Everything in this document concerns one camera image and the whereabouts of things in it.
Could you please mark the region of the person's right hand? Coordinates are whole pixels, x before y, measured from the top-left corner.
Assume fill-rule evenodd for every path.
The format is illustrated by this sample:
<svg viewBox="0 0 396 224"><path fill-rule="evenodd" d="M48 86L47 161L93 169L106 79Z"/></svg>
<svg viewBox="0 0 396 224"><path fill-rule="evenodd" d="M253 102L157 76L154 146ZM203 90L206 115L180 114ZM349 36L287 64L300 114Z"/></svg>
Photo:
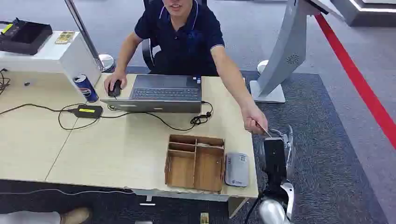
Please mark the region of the person's right hand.
<svg viewBox="0 0 396 224"><path fill-rule="evenodd" d="M127 73L125 70L118 70L116 69L115 72L104 80L104 88L106 93L108 93L109 90L114 89L114 85L116 81L120 81L120 88L124 89L127 85Z"/></svg>

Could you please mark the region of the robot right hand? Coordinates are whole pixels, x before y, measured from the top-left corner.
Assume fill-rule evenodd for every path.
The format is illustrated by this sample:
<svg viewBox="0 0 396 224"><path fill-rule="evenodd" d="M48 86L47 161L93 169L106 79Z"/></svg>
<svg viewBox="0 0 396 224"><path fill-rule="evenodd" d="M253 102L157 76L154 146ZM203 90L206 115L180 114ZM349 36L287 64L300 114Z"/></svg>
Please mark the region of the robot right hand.
<svg viewBox="0 0 396 224"><path fill-rule="evenodd" d="M288 133L271 129L274 134L264 138L265 173L268 177L268 188L279 191L281 185L287 182L294 172L294 132L289 126Z"/></svg>

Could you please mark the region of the person's left hand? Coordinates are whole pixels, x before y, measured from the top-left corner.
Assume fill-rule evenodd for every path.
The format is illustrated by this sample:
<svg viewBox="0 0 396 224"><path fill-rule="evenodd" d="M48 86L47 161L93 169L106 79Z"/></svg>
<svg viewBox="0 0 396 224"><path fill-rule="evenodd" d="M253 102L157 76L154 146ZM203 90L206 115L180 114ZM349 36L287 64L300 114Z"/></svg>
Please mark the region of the person's left hand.
<svg viewBox="0 0 396 224"><path fill-rule="evenodd" d="M254 134L266 134L268 121L265 114L256 104L243 105L241 107L241 114L246 131Z"/></svg>

